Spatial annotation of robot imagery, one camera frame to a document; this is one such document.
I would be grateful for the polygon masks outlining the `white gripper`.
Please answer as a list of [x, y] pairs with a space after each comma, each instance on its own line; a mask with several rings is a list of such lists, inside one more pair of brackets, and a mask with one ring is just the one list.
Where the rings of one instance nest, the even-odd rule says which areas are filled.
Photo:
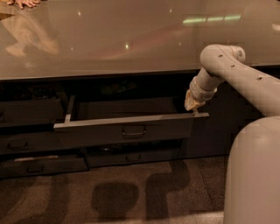
[[210, 74], [205, 68], [192, 79], [189, 90], [185, 94], [185, 109], [197, 112], [198, 108], [204, 106], [206, 101], [212, 99], [217, 87], [224, 82], [221, 77]]

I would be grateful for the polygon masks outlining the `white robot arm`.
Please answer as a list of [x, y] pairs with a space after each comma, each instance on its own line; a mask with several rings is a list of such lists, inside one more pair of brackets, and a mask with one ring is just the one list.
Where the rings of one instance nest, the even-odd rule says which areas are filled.
[[227, 82], [262, 118], [236, 136], [227, 164], [224, 224], [280, 224], [280, 82], [244, 64], [234, 45], [209, 45], [199, 56], [201, 69], [185, 95], [195, 111]]

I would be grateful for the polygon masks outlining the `person's hand on counter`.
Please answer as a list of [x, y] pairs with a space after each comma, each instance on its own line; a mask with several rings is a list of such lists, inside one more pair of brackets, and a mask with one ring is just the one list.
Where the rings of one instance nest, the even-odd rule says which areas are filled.
[[25, 7], [34, 8], [40, 4], [40, 0], [8, 0], [7, 4], [17, 4], [20, 9], [24, 9]]

